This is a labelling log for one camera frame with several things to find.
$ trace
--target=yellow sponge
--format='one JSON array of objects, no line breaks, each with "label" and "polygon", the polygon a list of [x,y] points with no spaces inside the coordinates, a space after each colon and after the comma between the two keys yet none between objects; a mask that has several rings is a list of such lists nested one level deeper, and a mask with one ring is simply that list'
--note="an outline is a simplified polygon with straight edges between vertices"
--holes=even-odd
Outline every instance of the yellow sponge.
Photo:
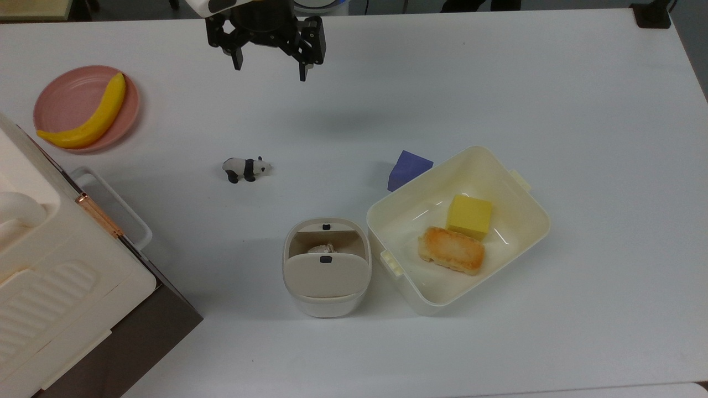
[{"label": "yellow sponge", "polygon": [[481,241],[489,231],[491,203],[486,200],[455,195],[447,211],[445,228]]}]

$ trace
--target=toy panda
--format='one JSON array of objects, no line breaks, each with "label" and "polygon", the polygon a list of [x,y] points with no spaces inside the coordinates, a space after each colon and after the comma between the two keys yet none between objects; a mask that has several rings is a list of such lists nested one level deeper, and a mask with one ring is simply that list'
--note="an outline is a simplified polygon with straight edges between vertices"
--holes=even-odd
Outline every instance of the toy panda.
[{"label": "toy panda", "polygon": [[232,157],[224,162],[222,169],[229,176],[229,181],[235,184],[239,182],[239,175],[248,182],[254,182],[256,174],[270,170],[270,164],[265,163],[261,157],[258,157],[258,160]]}]

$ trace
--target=banana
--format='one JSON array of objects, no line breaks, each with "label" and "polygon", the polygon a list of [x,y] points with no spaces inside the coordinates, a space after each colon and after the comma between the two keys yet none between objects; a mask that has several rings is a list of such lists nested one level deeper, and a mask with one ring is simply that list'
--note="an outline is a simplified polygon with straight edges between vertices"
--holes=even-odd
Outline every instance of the banana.
[{"label": "banana", "polygon": [[113,124],[124,97],[125,78],[119,72],[110,79],[98,109],[83,125],[62,132],[37,130],[37,135],[60,148],[76,149],[91,145]]}]

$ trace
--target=toast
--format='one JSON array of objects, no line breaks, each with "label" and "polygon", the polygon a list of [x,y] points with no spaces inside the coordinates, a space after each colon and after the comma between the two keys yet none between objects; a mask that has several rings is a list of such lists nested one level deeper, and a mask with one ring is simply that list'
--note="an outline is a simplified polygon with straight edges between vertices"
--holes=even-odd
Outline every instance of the toast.
[{"label": "toast", "polygon": [[418,255],[427,262],[476,275],[484,260],[484,245],[458,232],[429,227],[418,238]]}]

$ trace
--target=bin lid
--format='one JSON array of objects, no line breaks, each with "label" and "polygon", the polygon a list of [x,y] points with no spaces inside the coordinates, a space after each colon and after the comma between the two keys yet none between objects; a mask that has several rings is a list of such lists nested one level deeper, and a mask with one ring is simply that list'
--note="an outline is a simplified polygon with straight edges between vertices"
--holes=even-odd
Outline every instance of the bin lid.
[{"label": "bin lid", "polygon": [[305,253],[286,260],[283,279],[287,289],[306,297],[341,297],[363,291],[370,266],[349,253]]}]

